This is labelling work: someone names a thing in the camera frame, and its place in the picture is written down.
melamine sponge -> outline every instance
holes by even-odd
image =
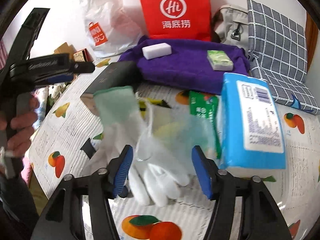
[[[162,57],[172,54],[171,46],[167,43],[160,43],[142,48],[143,56],[146,59]]]

human hand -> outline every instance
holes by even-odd
[[[23,157],[25,152],[31,146],[30,137],[35,132],[32,125],[37,121],[38,116],[33,111],[39,107],[39,101],[36,98],[31,98],[29,101],[30,111],[28,113],[16,116],[10,122],[10,126],[14,130],[20,130],[17,134],[11,137],[7,143],[7,150],[13,151],[15,157]],[[0,130],[5,130],[7,121],[4,116],[0,116]]]

red paper bag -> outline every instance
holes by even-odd
[[[211,41],[210,0],[140,0],[150,38]]]

purple cloth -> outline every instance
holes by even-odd
[[[171,45],[171,55],[145,59],[142,54],[143,47],[164,42]],[[119,61],[135,61],[145,80],[220,95],[224,71],[212,69],[207,59],[208,50],[223,50],[229,56],[234,68],[228,72],[248,75],[250,63],[243,49],[208,41],[152,40],[144,36],[137,46],[123,53]]]

checkered cushion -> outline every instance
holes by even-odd
[[[320,114],[305,86],[307,49],[304,29],[269,7],[248,0],[250,70],[264,79],[275,102]]]

